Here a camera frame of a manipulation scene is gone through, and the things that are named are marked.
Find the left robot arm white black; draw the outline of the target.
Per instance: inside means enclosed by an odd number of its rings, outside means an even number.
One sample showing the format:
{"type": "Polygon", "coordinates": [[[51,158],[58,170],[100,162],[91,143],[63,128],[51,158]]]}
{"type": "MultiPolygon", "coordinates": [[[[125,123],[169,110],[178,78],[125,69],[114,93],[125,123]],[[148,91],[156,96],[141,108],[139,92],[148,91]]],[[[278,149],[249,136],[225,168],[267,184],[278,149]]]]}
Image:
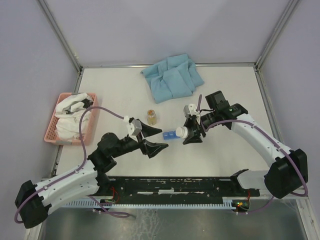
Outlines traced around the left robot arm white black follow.
{"type": "Polygon", "coordinates": [[[111,183],[106,173],[116,166],[115,158],[140,150],[148,158],[155,157],[167,148],[167,143],[152,143],[146,138],[160,134],[160,128],[144,124],[139,119],[130,118],[128,134],[120,139],[115,133],[105,133],[90,155],[84,161],[63,174],[45,181],[24,182],[14,201],[17,211],[14,221],[31,229],[42,222],[61,206],[96,193],[106,195],[111,183]]]}

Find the blue weekly pill organizer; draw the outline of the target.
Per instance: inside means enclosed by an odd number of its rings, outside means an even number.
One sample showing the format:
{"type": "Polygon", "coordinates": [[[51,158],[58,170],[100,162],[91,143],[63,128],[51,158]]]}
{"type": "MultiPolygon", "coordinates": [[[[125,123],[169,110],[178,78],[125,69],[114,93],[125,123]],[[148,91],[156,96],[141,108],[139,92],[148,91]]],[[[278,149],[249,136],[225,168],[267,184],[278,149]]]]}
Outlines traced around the blue weekly pill organizer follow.
{"type": "Polygon", "coordinates": [[[163,133],[162,133],[162,137],[163,137],[163,140],[164,140],[164,141],[170,141],[170,140],[179,139],[179,137],[177,136],[175,130],[163,132],[163,133]]]}

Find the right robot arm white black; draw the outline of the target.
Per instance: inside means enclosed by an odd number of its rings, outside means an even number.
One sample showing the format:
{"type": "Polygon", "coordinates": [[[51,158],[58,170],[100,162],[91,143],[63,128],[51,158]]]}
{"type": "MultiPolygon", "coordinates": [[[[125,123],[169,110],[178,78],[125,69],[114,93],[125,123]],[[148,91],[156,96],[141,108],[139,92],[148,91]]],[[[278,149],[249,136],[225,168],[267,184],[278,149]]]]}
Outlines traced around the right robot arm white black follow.
{"type": "Polygon", "coordinates": [[[268,190],[273,197],[282,199],[289,194],[299,196],[296,190],[302,187],[301,196],[308,195],[308,160],[302,149],[293,150],[268,134],[242,105],[229,104],[222,91],[205,99],[209,106],[205,115],[201,114],[199,103],[183,109],[185,123],[175,131],[183,145],[202,143],[209,130],[225,126],[242,137],[269,167],[267,171],[244,169],[234,174],[236,179],[229,183],[231,193],[240,196],[247,189],[268,190]]]}

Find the white cap dark pill bottle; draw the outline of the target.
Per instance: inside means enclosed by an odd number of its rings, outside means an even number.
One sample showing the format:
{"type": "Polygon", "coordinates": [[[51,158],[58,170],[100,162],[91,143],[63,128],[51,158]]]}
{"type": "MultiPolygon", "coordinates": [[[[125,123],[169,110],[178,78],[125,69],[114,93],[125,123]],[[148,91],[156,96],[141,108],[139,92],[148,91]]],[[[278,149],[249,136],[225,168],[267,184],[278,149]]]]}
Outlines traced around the white cap dark pill bottle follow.
{"type": "Polygon", "coordinates": [[[189,130],[185,126],[180,126],[175,130],[175,134],[181,139],[186,139],[188,137],[189,130]]]}

